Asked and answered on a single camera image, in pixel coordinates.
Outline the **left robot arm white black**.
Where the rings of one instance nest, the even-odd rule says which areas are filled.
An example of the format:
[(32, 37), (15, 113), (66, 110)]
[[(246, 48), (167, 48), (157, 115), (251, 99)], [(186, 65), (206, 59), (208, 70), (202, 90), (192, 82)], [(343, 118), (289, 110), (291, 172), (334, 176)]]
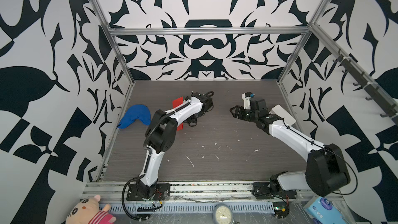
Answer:
[(155, 112), (145, 134), (144, 148), (147, 153), (138, 181), (140, 184), (152, 187), (157, 183), (161, 162), (165, 152), (175, 142), (178, 127), (183, 123), (190, 127), (196, 126), (198, 118), (204, 116), (214, 107), (213, 96), (213, 91), (191, 93), (173, 109)]

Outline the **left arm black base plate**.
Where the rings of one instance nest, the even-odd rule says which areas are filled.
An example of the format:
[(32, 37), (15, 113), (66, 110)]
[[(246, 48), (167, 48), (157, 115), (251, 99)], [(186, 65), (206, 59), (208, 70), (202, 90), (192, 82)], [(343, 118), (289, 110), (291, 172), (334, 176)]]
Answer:
[(146, 186), (139, 183), (130, 184), (126, 199), (128, 201), (154, 200), (161, 201), (170, 195), (171, 184), (154, 184)]

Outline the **red square paper sheet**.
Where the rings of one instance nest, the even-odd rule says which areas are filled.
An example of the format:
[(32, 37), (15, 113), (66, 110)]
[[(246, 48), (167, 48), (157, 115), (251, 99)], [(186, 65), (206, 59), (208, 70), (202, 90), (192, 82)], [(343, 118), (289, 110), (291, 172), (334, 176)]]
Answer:
[[(172, 102), (173, 108), (177, 108), (178, 106), (182, 105), (184, 103), (184, 98), (180, 97), (178, 99), (175, 99)], [(178, 127), (177, 127), (177, 131), (180, 131), (183, 129), (183, 123), (181, 123)]]

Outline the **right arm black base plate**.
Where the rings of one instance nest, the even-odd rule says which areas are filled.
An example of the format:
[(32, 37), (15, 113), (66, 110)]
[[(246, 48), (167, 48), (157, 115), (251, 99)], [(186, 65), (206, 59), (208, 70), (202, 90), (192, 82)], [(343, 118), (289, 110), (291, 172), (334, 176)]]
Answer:
[(297, 195), (295, 190), (283, 190), (275, 181), (255, 182), (252, 184), (252, 186), (252, 195), (258, 200), (271, 198), (283, 198), (290, 200), (295, 199), (295, 196)]

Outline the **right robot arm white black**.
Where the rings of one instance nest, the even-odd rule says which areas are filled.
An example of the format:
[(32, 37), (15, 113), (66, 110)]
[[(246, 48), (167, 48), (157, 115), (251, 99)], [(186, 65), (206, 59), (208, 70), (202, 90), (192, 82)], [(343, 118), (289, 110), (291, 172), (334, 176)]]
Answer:
[(282, 172), (271, 179), (273, 191), (311, 190), (318, 196), (337, 194), (351, 182), (341, 149), (318, 142), (292, 125), (296, 120), (280, 105), (271, 110), (264, 99), (246, 97), (244, 105), (230, 109), (236, 119), (255, 123), (257, 128), (282, 141), (306, 162), (305, 171)]

